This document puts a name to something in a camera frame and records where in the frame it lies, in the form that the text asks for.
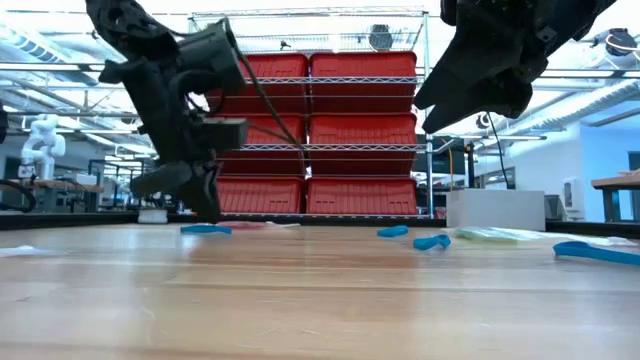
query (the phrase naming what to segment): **table leg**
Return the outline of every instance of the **table leg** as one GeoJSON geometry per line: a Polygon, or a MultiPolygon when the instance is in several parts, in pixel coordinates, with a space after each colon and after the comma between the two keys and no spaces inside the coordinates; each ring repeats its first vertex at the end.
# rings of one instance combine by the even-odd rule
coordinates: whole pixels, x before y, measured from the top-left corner
{"type": "Polygon", "coordinates": [[[44,212],[54,213],[56,212],[58,202],[58,192],[54,189],[44,190],[44,212]]]}
{"type": "Polygon", "coordinates": [[[620,193],[618,190],[603,189],[602,200],[604,201],[604,221],[620,222],[620,193]]]}

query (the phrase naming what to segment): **blue object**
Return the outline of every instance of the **blue object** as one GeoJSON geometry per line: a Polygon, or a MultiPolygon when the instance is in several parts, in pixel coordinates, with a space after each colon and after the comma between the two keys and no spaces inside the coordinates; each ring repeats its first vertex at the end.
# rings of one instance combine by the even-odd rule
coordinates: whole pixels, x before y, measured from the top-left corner
{"type": "Polygon", "coordinates": [[[231,229],[218,225],[189,225],[180,228],[180,233],[196,233],[196,234],[209,234],[214,232],[221,232],[231,235],[231,229]]]}
{"type": "Polygon", "coordinates": [[[442,247],[446,249],[451,245],[451,239],[448,235],[437,235],[430,238],[413,240],[413,248],[417,250],[426,251],[438,245],[442,245],[442,247]]]}
{"type": "Polygon", "coordinates": [[[378,236],[382,237],[396,237],[402,236],[409,233],[409,228],[404,225],[394,226],[388,229],[378,230],[378,236]]]}
{"type": "Polygon", "coordinates": [[[556,256],[576,256],[618,264],[640,266],[640,255],[593,247],[582,241],[568,241],[553,247],[556,256]]]}

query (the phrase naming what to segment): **wall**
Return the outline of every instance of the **wall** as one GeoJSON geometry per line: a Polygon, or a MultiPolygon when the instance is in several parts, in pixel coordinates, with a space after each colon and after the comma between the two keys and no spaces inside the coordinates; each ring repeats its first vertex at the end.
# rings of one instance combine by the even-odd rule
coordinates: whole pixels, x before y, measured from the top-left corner
{"type": "MultiPolygon", "coordinates": [[[[586,220],[603,222],[602,192],[591,187],[591,181],[615,177],[619,171],[629,170],[629,152],[640,151],[640,129],[583,127],[581,136],[583,180],[589,184],[585,191],[586,220]]],[[[633,219],[628,191],[620,192],[620,215],[623,220],[633,219]]]]}
{"type": "MultiPolygon", "coordinates": [[[[546,134],[547,140],[515,142],[509,147],[504,163],[505,168],[515,167],[516,189],[544,191],[562,198],[564,181],[582,177],[580,130],[580,125],[576,124],[564,132],[546,134]]],[[[476,176],[499,170],[498,157],[480,157],[475,164],[476,176]]],[[[579,182],[579,192],[583,191],[584,184],[584,181],[579,182]]],[[[579,203],[577,207],[580,211],[575,217],[581,218],[584,208],[579,203]]]]}

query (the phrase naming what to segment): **wooden table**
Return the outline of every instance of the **wooden table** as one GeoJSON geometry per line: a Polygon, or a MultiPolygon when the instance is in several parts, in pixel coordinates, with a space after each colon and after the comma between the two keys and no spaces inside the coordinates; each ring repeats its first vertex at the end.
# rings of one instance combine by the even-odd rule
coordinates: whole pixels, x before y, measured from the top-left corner
{"type": "Polygon", "coordinates": [[[593,180],[591,186],[602,190],[604,203],[604,219],[606,222],[621,222],[620,190],[640,190],[640,175],[618,176],[608,179],[593,180]]]}
{"type": "MultiPolygon", "coordinates": [[[[376,228],[0,232],[0,358],[637,359],[640,269],[558,240],[414,251],[376,228]]],[[[412,236],[432,234],[418,230],[412,236]]]]}
{"type": "MultiPolygon", "coordinates": [[[[104,191],[102,186],[90,186],[90,185],[78,185],[72,184],[67,181],[60,180],[34,180],[33,184],[31,184],[30,180],[9,180],[13,181],[16,184],[20,184],[23,187],[28,189],[54,189],[54,190],[77,190],[78,188],[82,189],[82,191],[93,192],[93,193],[101,193],[104,191]]],[[[2,190],[11,190],[13,188],[0,185],[0,189],[2,190]]]]}
{"type": "MultiPolygon", "coordinates": [[[[33,183],[30,180],[9,180],[16,184],[20,184],[27,189],[32,190],[44,190],[44,204],[41,208],[37,209],[43,212],[55,212],[58,191],[82,191],[89,194],[89,203],[97,204],[98,194],[104,191],[102,186],[91,185],[75,185],[68,181],[61,180],[34,180],[33,183]]],[[[7,185],[0,185],[0,190],[15,190],[7,185]]]]}

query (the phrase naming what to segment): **metal wire shelf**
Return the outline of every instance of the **metal wire shelf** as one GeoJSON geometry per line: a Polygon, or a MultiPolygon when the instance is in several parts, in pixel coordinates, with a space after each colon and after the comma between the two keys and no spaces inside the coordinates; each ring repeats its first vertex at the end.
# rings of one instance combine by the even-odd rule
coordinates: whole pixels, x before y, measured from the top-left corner
{"type": "Polygon", "coordinates": [[[261,84],[419,84],[416,76],[396,77],[302,77],[302,78],[258,78],[261,84]]]}
{"type": "Polygon", "coordinates": [[[285,8],[285,9],[256,9],[231,10],[225,12],[199,11],[191,14],[192,20],[215,19],[220,17],[324,17],[327,15],[340,16],[384,16],[384,17],[415,17],[422,18],[426,14],[422,6],[367,6],[367,7],[317,7],[317,8],[285,8]]]}
{"type": "Polygon", "coordinates": [[[267,217],[277,216],[288,219],[361,219],[361,220],[396,220],[396,219],[413,219],[426,220],[429,216],[424,215],[333,215],[333,214],[258,214],[258,213],[223,213],[227,217],[267,217]]]}
{"type": "MultiPolygon", "coordinates": [[[[427,145],[302,145],[304,151],[426,151],[427,145]]],[[[295,145],[244,145],[239,151],[300,151],[295,145]]]]}

